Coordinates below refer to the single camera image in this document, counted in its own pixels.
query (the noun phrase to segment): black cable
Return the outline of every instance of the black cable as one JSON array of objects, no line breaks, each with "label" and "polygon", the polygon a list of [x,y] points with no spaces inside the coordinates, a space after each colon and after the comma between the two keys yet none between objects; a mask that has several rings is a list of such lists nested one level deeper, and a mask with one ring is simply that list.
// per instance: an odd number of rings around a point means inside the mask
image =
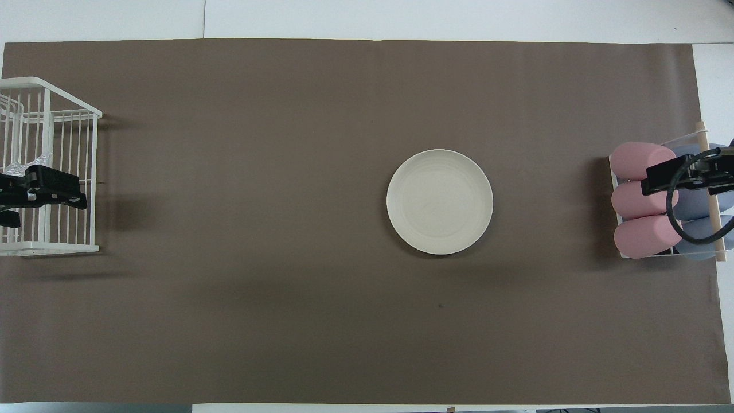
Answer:
[{"label": "black cable", "polygon": [[665,210],[668,213],[668,220],[670,221],[670,225],[673,226],[673,229],[675,232],[677,232],[678,235],[680,235],[681,238],[688,241],[691,244],[696,245],[704,245],[712,243],[720,238],[723,238],[724,235],[729,234],[729,232],[734,229],[734,218],[730,219],[729,222],[727,222],[726,225],[724,225],[720,230],[716,231],[712,235],[709,235],[706,238],[694,238],[690,235],[688,235],[683,228],[680,227],[680,224],[675,219],[675,215],[673,214],[673,195],[675,194],[675,186],[678,185],[678,182],[680,182],[680,178],[683,176],[683,174],[686,172],[686,170],[693,165],[694,163],[700,161],[701,159],[704,159],[706,157],[717,157],[721,154],[722,150],[720,148],[714,148],[709,149],[708,151],[703,151],[700,154],[688,159],[685,161],[678,170],[675,171],[673,174],[673,177],[670,179],[670,186],[668,187],[668,193],[665,198]]}]

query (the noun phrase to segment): white wire rack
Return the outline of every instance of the white wire rack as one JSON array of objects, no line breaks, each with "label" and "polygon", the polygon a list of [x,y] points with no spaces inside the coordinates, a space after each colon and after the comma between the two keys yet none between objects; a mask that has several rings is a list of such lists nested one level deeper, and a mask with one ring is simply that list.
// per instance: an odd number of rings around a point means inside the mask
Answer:
[{"label": "white wire rack", "polygon": [[[699,151],[707,151],[709,149],[708,145],[708,129],[706,129],[706,125],[703,122],[697,122],[696,123],[696,131],[692,132],[690,134],[687,134],[682,137],[675,138],[674,140],[669,140],[665,143],[662,143],[662,146],[665,146],[666,148],[677,148],[678,146],[685,146],[685,145],[691,145],[691,144],[697,144],[699,146]],[[617,177],[617,175],[614,174],[613,171],[611,171],[611,186],[612,190],[617,188],[617,185],[622,184],[623,182],[628,182],[627,179],[621,179]],[[709,195],[708,196],[708,211],[709,216],[711,217],[711,226],[713,227],[713,231],[716,232],[722,228],[722,217],[719,214],[719,199],[716,197],[716,195]],[[622,219],[619,214],[617,214],[617,225],[620,225],[624,220]],[[727,260],[727,251],[724,246],[724,240],[720,239],[717,240],[714,243],[714,252],[716,253],[716,261],[726,261]],[[672,256],[672,255],[697,255],[697,254],[710,254],[710,252],[702,252],[702,253],[679,253],[675,249],[670,248],[668,250],[662,251],[660,253],[657,253],[652,256]],[[624,254],[619,254],[622,258],[629,258],[628,256]]]},{"label": "white wire rack", "polygon": [[14,209],[21,227],[0,226],[0,255],[99,251],[95,244],[97,126],[102,112],[37,77],[0,79],[0,172],[45,157],[79,177],[84,210],[65,205]]}]

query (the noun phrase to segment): brown table surface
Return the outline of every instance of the brown table surface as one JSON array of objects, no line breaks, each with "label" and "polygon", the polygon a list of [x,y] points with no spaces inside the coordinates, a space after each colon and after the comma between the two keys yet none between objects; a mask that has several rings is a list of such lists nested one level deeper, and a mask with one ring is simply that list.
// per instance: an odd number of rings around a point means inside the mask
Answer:
[{"label": "brown table surface", "polygon": [[[8,44],[99,107],[89,256],[0,259],[0,401],[728,403],[713,260],[619,258],[606,156],[700,118],[690,45]],[[495,195],[437,258],[406,158]]]}]

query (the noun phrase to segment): pink cylinder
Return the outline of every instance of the pink cylinder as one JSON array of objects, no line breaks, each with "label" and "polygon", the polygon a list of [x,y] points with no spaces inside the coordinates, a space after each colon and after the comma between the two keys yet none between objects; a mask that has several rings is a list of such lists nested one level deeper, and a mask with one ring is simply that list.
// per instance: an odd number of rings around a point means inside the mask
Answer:
[{"label": "pink cylinder", "polygon": [[[611,194],[611,205],[620,217],[631,220],[665,212],[666,196],[665,192],[642,195],[640,181],[630,181],[614,188]],[[675,191],[673,206],[677,203],[678,191]]]},{"label": "pink cylinder", "polygon": [[655,143],[627,142],[611,153],[609,163],[614,175],[622,179],[645,179],[647,169],[660,162],[670,161],[675,153]]},{"label": "pink cylinder", "polygon": [[642,217],[621,223],[614,231],[614,244],[630,258],[643,258],[665,251],[680,242],[667,215]]}]

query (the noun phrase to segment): white plate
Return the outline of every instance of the white plate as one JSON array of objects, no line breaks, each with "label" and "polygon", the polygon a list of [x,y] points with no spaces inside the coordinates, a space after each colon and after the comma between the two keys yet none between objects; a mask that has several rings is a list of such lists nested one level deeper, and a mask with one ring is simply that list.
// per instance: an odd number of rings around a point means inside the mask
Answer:
[{"label": "white plate", "polygon": [[429,254],[474,244],[492,218],[492,187],[482,169],[446,149],[413,155],[388,186],[388,215],[400,237]]}]

